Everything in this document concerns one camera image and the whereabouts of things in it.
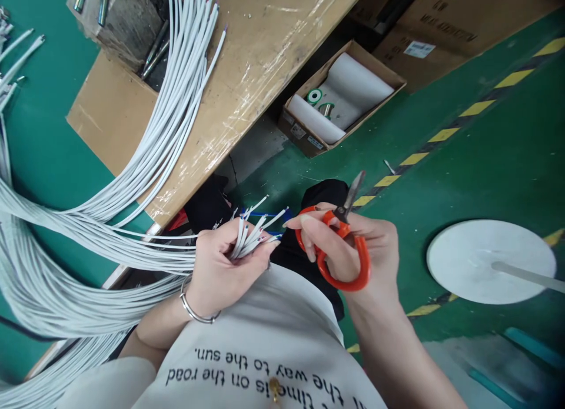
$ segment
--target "brown cardboard box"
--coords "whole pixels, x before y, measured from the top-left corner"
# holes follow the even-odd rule
[[[357,128],[359,128],[372,114],[378,111],[386,102],[388,102],[396,93],[398,93],[406,85],[406,80],[395,72],[387,68],[384,64],[376,60],[370,53],[354,41],[350,41],[344,45],[332,58],[327,61],[302,87],[298,89],[296,94],[304,98],[308,91],[322,84],[328,76],[332,64],[342,54],[348,53],[357,62],[369,69],[372,73],[381,78],[384,82],[394,88],[394,92],[385,100],[371,108],[366,114],[361,116],[347,130],[346,134],[336,143],[327,144],[316,133],[310,131],[294,114],[288,109],[288,105],[292,99],[289,98],[282,107],[282,113],[278,120],[279,129],[285,133],[289,139],[295,143],[297,147],[309,158],[327,152],[339,146],[347,137],[349,137]]]
[[[412,42],[433,45],[430,39],[424,41],[396,25],[373,52],[377,59],[394,72],[399,72],[403,77],[408,78],[406,91],[409,93],[426,87],[472,58],[451,52],[438,45],[427,55],[425,55],[425,50],[422,51],[419,55],[425,55],[423,58],[411,56],[405,51]]]
[[[377,17],[387,2],[388,0],[359,0],[349,12],[349,16],[360,24],[374,28],[378,23]]]
[[[451,51],[477,56],[558,9],[563,1],[415,0],[397,25]]]
[[[561,6],[563,0],[415,0],[373,55],[415,92]]]

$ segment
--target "label on box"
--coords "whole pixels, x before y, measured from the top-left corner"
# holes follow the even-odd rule
[[[293,136],[295,136],[298,139],[301,139],[303,136],[306,135],[306,131],[300,128],[300,125],[298,125],[296,122],[294,123],[294,126],[291,128],[290,132],[292,132]]]
[[[286,119],[289,124],[292,125],[294,123],[294,118],[286,110],[282,111],[282,117]]]
[[[324,146],[322,146],[322,144],[318,140],[316,140],[314,137],[312,137],[311,135],[308,136],[308,141],[310,141],[312,144],[314,144],[320,150],[322,150],[324,148]]]
[[[404,53],[409,56],[417,57],[418,59],[425,58],[431,51],[436,48],[436,46],[432,44],[422,43],[420,41],[413,41],[410,45],[404,50]]]

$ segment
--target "round white board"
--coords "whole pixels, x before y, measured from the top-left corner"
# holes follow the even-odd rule
[[[536,234],[503,221],[475,220],[452,225],[428,247],[427,263],[434,279],[450,292],[486,304],[516,303],[540,294],[544,287],[491,268],[505,262],[552,277],[556,260]]]

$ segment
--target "white t-shirt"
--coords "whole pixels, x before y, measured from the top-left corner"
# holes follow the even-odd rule
[[[191,321],[155,374],[129,357],[79,376],[59,409],[269,408],[269,380],[282,408],[384,408],[343,346],[327,298],[278,265],[213,324]]]

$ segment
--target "black pants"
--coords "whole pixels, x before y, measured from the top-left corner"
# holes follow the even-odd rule
[[[185,205],[188,222],[195,234],[201,230],[210,230],[220,218],[223,218],[222,223],[231,218],[232,209],[225,202],[221,189],[222,181],[212,175]],[[349,187],[345,182],[326,179],[306,190],[300,210],[320,202],[342,204],[348,191]],[[337,320],[343,319],[345,312],[340,295],[322,277],[316,262],[308,260],[306,253],[298,245],[294,230],[286,230],[282,235],[281,244],[271,255],[271,262],[296,272],[314,284],[330,300]]]

